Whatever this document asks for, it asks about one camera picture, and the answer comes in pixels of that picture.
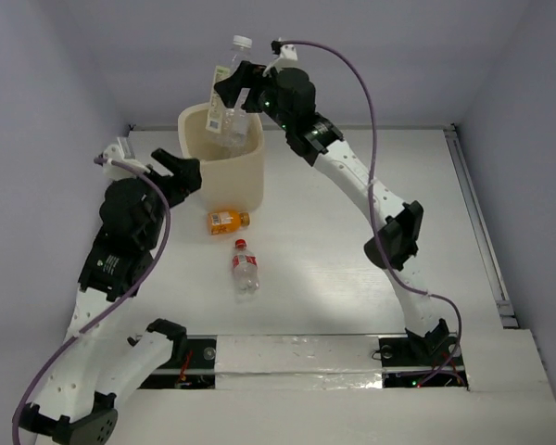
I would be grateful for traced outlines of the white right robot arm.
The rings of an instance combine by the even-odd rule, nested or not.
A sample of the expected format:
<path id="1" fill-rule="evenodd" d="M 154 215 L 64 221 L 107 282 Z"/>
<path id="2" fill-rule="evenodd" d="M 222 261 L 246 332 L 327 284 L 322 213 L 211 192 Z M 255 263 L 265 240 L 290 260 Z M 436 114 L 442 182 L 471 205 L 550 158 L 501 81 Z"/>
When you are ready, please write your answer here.
<path id="1" fill-rule="evenodd" d="M 373 237 L 363 249 L 370 262 L 385 272 L 398 298 L 408 352 L 416 362 L 434 362 L 449 328 L 434 310 L 416 260 L 423 206 L 370 181 L 369 169 L 341 131 L 317 112 L 316 89 L 304 70 L 267 69 L 244 61 L 213 89 L 227 108 L 237 108 L 239 96 L 246 92 L 240 108 L 270 117 L 284 130 L 288 146 L 336 184 L 365 216 Z"/>

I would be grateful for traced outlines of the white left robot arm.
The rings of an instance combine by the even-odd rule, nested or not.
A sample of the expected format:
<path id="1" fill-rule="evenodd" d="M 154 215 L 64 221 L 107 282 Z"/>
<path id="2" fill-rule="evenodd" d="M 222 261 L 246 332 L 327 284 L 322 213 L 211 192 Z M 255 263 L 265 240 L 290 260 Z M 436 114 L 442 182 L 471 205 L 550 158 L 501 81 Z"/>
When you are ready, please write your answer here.
<path id="1" fill-rule="evenodd" d="M 171 234 L 171 209 L 200 189 L 198 159 L 158 148 L 151 154 L 168 170 L 115 154 L 95 164 L 110 177 L 99 208 L 101 225 L 82 267 L 63 344 L 23 393 L 11 427 L 56 444 L 105 444 L 121 405 L 161 365 L 184 363 L 186 329 L 158 318 L 121 358 L 111 356 L 131 301 L 158 264 Z"/>

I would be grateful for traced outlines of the red cap clear bottle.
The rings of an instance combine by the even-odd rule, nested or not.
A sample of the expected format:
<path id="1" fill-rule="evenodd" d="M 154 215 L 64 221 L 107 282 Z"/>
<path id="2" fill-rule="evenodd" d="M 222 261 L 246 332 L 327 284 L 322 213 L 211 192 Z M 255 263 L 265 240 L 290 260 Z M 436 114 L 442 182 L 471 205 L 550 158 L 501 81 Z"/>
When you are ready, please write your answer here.
<path id="1" fill-rule="evenodd" d="M 245 239 L 234 242 L 232 271 L 235 285 L 241 292 L 255 293 L 259 289 L 257 257 L 248 249 Z"/>

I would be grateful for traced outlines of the large clear square bottle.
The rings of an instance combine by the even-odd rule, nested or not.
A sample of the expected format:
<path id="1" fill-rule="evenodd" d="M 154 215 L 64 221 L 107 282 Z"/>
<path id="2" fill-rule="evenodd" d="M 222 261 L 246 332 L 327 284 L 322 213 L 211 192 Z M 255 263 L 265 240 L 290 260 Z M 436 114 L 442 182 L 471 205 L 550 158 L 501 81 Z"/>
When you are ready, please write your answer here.
<path id="1" fill-rule="evenodd" d="M 214 69 L 205 130 L 213 143 L 229 152 L 228 157 L 235 157 L 245 147 L 250 119 L 241 109 L 247 89 L 238 89 L 226 81 L 243 61 L 250 60 L 251 47 L 250 38 L 235 35 Z"/>

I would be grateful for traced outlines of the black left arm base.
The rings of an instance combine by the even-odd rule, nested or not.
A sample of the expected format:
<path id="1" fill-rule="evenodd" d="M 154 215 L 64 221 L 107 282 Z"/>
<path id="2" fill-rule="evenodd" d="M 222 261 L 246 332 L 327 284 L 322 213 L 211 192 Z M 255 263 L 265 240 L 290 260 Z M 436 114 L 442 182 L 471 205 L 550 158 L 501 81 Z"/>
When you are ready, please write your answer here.
<path id="1" fill-rule="evenodd" d="M 216 337 L 189 337 L 184 358 L 164 363 L 139 388 L 214 389 L 216 349 Z"/>

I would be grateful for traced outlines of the orange juice bottle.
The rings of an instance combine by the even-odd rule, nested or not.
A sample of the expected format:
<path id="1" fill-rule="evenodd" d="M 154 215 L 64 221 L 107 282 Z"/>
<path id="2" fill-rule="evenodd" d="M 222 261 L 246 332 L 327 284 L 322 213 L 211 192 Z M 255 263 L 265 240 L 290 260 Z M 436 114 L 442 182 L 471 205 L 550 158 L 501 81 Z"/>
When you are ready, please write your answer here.
<path id="1" fill-rule="evenodd" d="M 237 232 L 250 225 L 250 215 L 246 211 L 222 210 L 208 214 L 208 232 L 224 235 Z"/>

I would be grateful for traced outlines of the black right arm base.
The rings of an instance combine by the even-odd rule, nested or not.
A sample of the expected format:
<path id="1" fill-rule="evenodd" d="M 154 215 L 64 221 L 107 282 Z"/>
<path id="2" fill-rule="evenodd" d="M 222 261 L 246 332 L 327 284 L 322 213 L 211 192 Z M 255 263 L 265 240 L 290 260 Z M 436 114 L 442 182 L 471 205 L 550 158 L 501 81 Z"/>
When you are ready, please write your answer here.
<path id="1" fill-rule="evenodd" d="M 371 358 L 383 368 L 385 388 L 467 388 L 457 337 L 440 319 L 433 332 L 419 337 L 380 337 Z"/>

